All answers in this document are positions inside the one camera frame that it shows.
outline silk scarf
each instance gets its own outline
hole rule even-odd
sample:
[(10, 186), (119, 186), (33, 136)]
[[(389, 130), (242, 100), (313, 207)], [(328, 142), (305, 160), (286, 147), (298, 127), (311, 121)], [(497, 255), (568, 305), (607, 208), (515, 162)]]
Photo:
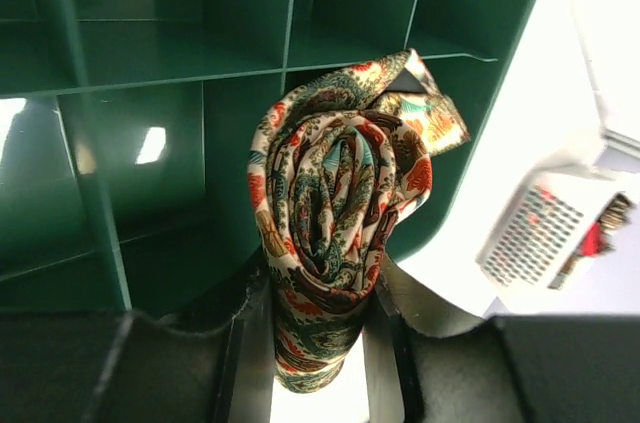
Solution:
[(467, 139), (414, 50), (321, 76), (262, 118), (248, 178), (285, 388), (309, 393), (338, 375), (394, 225), (429, 197), (430, 156)]

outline perforated basket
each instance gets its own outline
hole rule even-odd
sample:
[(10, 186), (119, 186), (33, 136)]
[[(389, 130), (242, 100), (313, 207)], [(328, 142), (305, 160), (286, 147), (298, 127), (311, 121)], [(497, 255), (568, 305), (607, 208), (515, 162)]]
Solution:
[[(566, 265), (616, 195), (637, 203), (638, 175), (569, 166), (533, 173), (499, 219), (478, 263), (505, 306), (535, 312), (584, 273)], [(562, 285), (558, 285), (559, 275)]]

